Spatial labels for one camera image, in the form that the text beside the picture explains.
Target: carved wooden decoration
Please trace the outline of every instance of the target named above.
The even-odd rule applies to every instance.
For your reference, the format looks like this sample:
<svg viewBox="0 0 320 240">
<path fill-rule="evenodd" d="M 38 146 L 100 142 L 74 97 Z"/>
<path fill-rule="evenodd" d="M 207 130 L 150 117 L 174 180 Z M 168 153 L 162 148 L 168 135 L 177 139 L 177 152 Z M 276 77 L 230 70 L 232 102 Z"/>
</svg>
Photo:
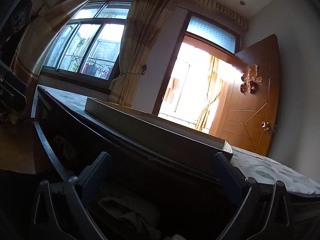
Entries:
<svg viewBox="0 0 320 240">
<path fill-rule="evenodd" d="M 256 64 L 253 64 L 252 67 L 247 66 L 245 70 L 243 71 L 243 75 L 241 77 L 241 80 L 244 82 L 240 86 L 241 93 L 245 94 L 246 92 L 251 93 L 252 88 L 254 87 L 255 82 L 261 82 L 262 77 L 258 77 L 258 66 Z"/>
</svg>

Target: door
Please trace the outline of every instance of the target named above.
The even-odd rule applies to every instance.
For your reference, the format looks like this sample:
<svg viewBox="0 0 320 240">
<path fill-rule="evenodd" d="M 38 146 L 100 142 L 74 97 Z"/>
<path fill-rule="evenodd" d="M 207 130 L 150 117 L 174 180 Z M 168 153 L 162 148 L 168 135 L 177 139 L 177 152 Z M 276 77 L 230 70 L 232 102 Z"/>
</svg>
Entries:
<svg viewBox="0 0 320 240">
<path fill-rule="evenodd" d="M 257 75 L 252 76 L 254 64 L 257 65 Z M 279 98 L 281 66 L 276 35 L 235 54 L 232 65 L 238 74 L 235 74 L 233 83 L 229 82 L 225 100 L 221 100 L 224 102 L 221 114 L 213 121 L 218 122 L 216 132 L 209 134 L 266 156 L 275 132 Z M 251 76 L 250 83 L 249 78 L 245 79 L 246 74 Z"/>
</svg>

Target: brass door knob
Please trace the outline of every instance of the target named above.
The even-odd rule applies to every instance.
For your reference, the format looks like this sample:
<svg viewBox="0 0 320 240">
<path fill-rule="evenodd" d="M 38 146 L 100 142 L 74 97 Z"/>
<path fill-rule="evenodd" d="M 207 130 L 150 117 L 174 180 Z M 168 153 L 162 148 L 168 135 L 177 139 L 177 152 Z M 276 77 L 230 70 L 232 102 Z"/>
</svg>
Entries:
<svg viewBox="0 0 320 240">
<path fill-rule="evenodd" d="M 268 131 L 270 129 L 270 123 L 268 122 L 262 122 L 261 126 L 265 131 Z"/>
</svg>

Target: window sill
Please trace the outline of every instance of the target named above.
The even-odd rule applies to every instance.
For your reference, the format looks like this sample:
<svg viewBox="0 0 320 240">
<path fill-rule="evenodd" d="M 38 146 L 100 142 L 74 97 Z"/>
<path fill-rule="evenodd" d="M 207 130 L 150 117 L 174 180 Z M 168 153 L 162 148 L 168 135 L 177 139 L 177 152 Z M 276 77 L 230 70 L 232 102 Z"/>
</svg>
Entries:
<svg viewBox="0 0 320 240">
<path fill-rule="evenodd" d="M 110 95 L 110 93 L 111 93 L 110 89 L 108 89 L 106 87 L 92 84 L 91 82 L 88 82 L 87 80 L 84 80 L 79 77 L 75 77 L 75 76 L 68 75 L 65 73 L 59 73 L 59 72 L 54 71 L 53 69 L 50 69 L 50 68 L 43 67 L 40 72 L 40 75 L 55 78 L 55 79 L 58 79 L 58 80 L 61 80 L 64 82 L 68 82 L 68 83 L 71 83 L 74 85 L 78 85 L 78 86 L 85 87 L 85 88 L 88 88 L 91 90 L 95 90 L 97 92 L 101 92 L 101 93 L 104 93 L 107 95 Z"/>
</svg>

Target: open box lid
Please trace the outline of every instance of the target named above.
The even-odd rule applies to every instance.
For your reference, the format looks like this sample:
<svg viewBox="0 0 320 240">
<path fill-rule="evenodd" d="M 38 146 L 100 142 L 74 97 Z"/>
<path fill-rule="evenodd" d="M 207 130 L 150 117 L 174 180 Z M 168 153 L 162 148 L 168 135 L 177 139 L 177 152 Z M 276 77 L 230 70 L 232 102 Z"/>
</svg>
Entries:
<svg viewBox="0 0 320 240">
<path fill-rule="evenodd" d="M 228 160 L 232 158 L 225 140 L 152 114 L 93 98 L 87 98 L 85 111 L 160 155 L 209 176 L 215 176 L 214 154 L 223 152 Z"/>
</svg>

